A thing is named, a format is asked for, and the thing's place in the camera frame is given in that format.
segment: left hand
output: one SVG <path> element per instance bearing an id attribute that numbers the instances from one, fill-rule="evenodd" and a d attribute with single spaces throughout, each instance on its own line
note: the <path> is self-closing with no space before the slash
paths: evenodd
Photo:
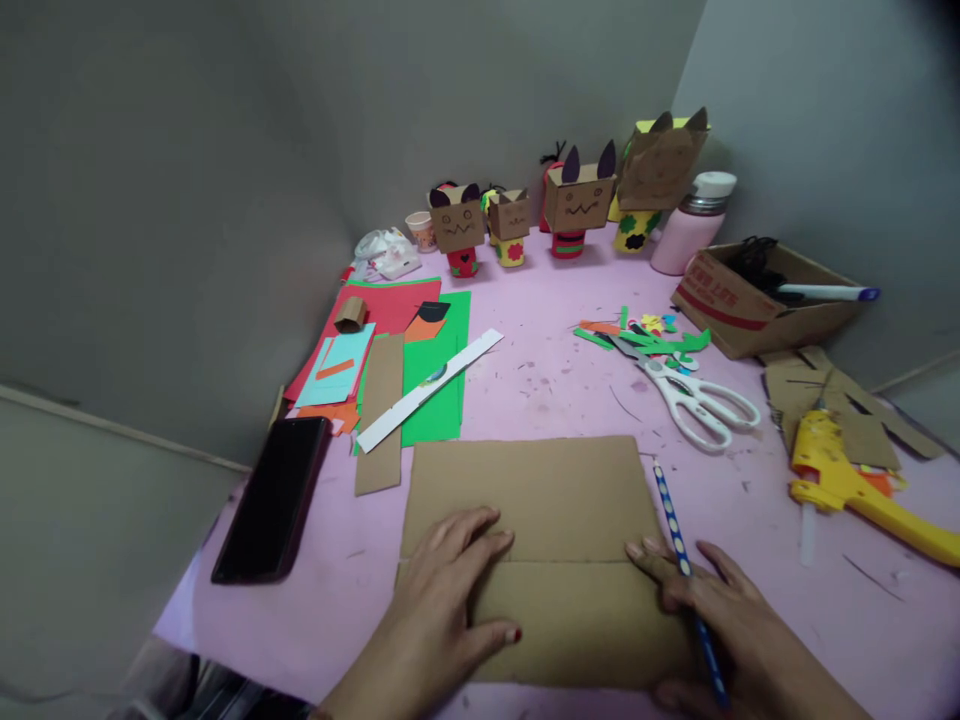
<path id="1" fill-rule="evenodd" d="M 499 517 L 493 508 L 463 510 L 427 531 L 370 642 L 320 704 L 320 717 L 413 720 L 520 640 L 509 620 L 467 627 L 473 586 L 513 544 L 509 530 L 480 534 Z"/>

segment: white bottle cap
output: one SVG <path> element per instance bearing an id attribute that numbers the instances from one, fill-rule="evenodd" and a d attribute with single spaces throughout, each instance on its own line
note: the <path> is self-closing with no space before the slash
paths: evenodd
<path id="1" fill-rule="evenodd" d="M 693 179 L 697 188 L 693 195 L 699 198 L 728 197 L 737 184 L 737 176 L 730 173 L 706 172 Z"/>

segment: smartphone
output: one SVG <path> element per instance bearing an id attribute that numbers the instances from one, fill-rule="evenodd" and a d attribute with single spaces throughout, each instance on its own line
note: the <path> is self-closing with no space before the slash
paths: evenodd
<path id="1" fill-rule="evenodd" d="M 330 421 L 326 418 L 294 418 L 273 424 L 211 582 L 261 585 L 290 574 L 329 445 Z"/>

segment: cat ears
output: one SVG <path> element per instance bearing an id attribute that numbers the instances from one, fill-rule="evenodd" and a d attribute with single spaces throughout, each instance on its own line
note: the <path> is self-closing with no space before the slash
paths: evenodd
<path id="1" fill-rule="evenodd" d="M 607 143 L 607 146 L 600 154 L 600 162 L 597 163 L 597 179 L 605 180 L 613 176 L 613 171 L 617 168 L 617 151 L 613 145 L 613 140 Z M 563 162 L 563 168 L 560 170 L 560 180 L 564 183 L 575 183 L 580 179 L 580 152 L 577 146 L 570 148 L 570 154 Z"/>
<path id="2" fill-rule="evenodd" d="M 707 109 L 702 107 L 690 116 L 687 124 L 683 127 L 693 132 L 706 132 L 707 124 Z M 650 127 L 651 133 L 666 132 L 667 130 L 673 130 L 673 115 L 670 114 L 669 110 L 661 113 L 660 117 Z"/>
<path id="3" fill-rule="evenodd" d="M 500 205 L 509 205 L 512 202 L 520 202 L 521 200 L 526 200 L 526 199 L 527 199 L 527 189 L 524 188 L 523 190 L 520 191 L 520 194 L 517 195 L 516 200 L 511 200 L 504 194 L 500 196 L 500 199 L 498 202 L 500 203 Z"/>
<path id="4" fill-rule="evenodd" d="M 463 189 L 463 194 L 460 196 L 460 202 L 470 202 L 471 200 L 480 199 L 480 186 L 476 183 L 470 183 Z M 443 190 L 438 190 L 434 188 L 430 191 L 430 207 L 447 207 L 450 205 L 450 196 L 447 195 Z"/>

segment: hand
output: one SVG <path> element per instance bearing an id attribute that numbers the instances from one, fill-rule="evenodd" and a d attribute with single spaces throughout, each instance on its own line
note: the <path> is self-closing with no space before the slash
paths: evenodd
<path id="1" fill-rule="evenodd" d="M 320 704 L 319 717 L 412 720 L 520 640 L 519 626 L 509 620 L 467 627 L 467 597 L 477 578 L 513 544 L 509 530 L 481 535 L 499 517 L 492 508 L 464 510 L 427 531 L 383 620 Z"/>
<path id="2" fill-rule="evenodd" d="M 698 542 L 720 577 L 694 566 L 694 577 L 687 578 L 662 543 L 645 538 L 643 545 L 627 543 L 627 556 L 661 584 L 664 610 L 676 613 L 686 607 L 697 612 L 729 654 L 733 672 L 725 679 L 734 717 L 869 720 L 723 550 Z M 665 680 L 654 698 L 669 710 L 693 717 L 724 717 L 705 684 Z"/>

